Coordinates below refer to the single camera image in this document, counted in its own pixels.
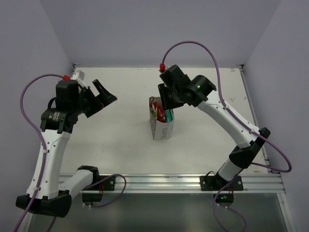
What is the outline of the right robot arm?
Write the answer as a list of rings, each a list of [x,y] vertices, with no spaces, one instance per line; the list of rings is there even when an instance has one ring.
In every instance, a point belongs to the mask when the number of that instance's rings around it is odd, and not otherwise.
[[[215,84],[203,75],[191,80],[179,66],[173,65],[161,71],[160,78],[163,83],[158,85],[158,89],[163,109],[175,109],[185,104],[196,107],[217,122],[236,143],[215,176],[206,179],[213,188],[222,188],[251,165],[265,143],[259,135],[268,138],[270,131],[259,129],[220,100]]]

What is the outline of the teal candy packet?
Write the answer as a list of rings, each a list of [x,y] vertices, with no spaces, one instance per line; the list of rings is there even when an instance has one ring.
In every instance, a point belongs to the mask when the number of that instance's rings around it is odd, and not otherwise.
[[[174,112],[172,109],[168,109],[165,111],[165,114],[166,114],[166,122],[167,123],[170,123],[173,121],[174,119]]]

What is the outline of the red snack packet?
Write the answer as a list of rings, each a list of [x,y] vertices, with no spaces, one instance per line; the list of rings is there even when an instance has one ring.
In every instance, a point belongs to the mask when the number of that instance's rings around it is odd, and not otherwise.
[[[165,111],[161,106],[157,104],[157,102],[153,102],[150,104],[150,111],[157,121],[166,123]]]

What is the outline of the grey paper coffee bag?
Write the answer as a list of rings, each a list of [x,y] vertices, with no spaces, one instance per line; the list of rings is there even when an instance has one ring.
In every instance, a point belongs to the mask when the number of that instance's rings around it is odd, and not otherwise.
[[[150,97],[149,114],[153,140],[170,138],[175,119],[173,110],[164,110],[160,97]]]

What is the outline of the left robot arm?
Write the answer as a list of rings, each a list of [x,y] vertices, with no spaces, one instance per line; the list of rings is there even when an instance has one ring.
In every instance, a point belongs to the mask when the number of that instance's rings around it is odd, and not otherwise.
[[[63,155],[78,117],[91,117],[117,98],[99,80],[93,84],[99,94],[77,80],[61,80],[56,85],[55,107],[50,104],[41,116],[39,134],[43,143],[35,172],[26,194],[16,199],[18,208],[33,214],[65,217],[75,196],[99,181],[97,167],[82,165],[77,172],[59,184]]]

